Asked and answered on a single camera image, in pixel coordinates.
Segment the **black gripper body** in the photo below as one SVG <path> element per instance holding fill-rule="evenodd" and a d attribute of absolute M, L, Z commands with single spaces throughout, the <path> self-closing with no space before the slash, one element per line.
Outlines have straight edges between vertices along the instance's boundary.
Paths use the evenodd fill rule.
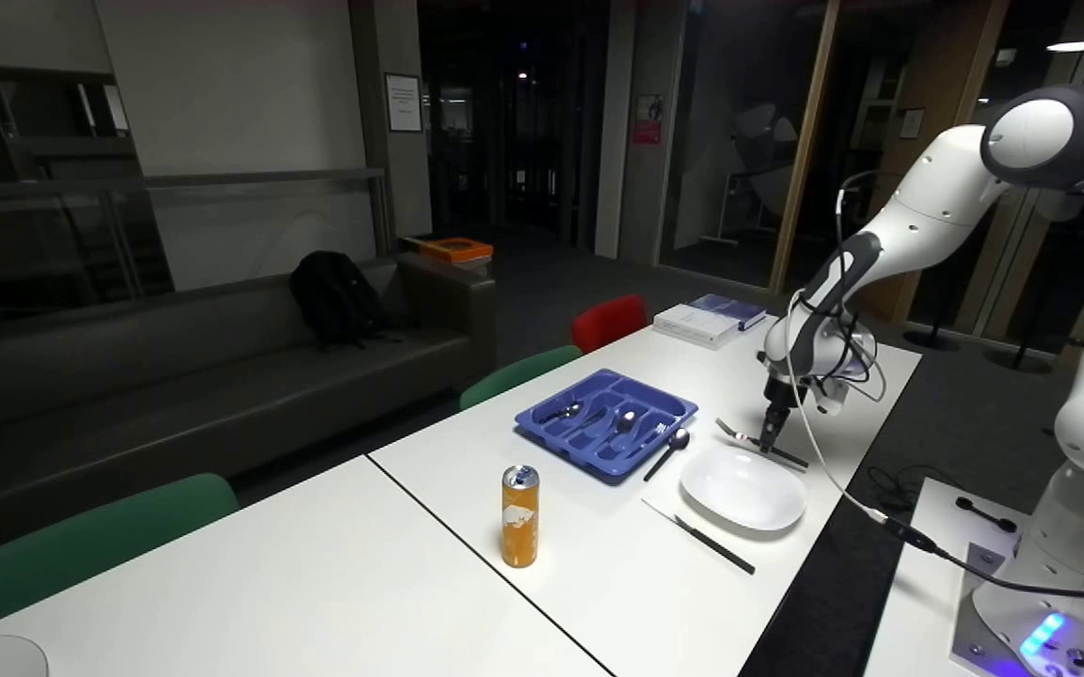
<path fill-rule="evenodd" d="M 770 411 L 792 412 L 800 397 L 806 396 L 806 382 L 772 352 L 763 352 L 760 366 L 770 367 L 770 380 L 763 380 Z"/>

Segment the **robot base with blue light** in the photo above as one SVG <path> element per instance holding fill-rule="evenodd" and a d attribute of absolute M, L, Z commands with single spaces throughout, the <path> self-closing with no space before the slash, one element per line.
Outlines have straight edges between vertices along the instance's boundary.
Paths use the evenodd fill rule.
<path fill-rule="evenodd" d="M 977 589 L 1000 569 L 1000 554 L 969 547 L 964 593 L 952 623 L 952 656 L 980 677 L 1084 677 L 1084 602 L 1032 602 L 995 633 Z"/>

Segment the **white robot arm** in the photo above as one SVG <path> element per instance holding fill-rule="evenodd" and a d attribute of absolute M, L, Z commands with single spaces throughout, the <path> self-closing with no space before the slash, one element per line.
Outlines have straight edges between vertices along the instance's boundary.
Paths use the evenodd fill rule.
<path fill-rule="evenodd" d="M 1036 85 L 983 120 L 938 130 L 888 202 L 792 293 L 760 345 L 763 425 L 772 446 L 788 419 L 821 396 L 842 397 L 842 367 L 859 352 L 842 327 L 854 293 L 952 259 L 1004 193 L 1084 198 L 1084 81 Z M 1084 338 L 1074 386 L 1056 412 L 1066 461 L 1036 503 L 1004 569 L 977 589 L 983 613 L 1028 602 L 1084 604 Z"/>

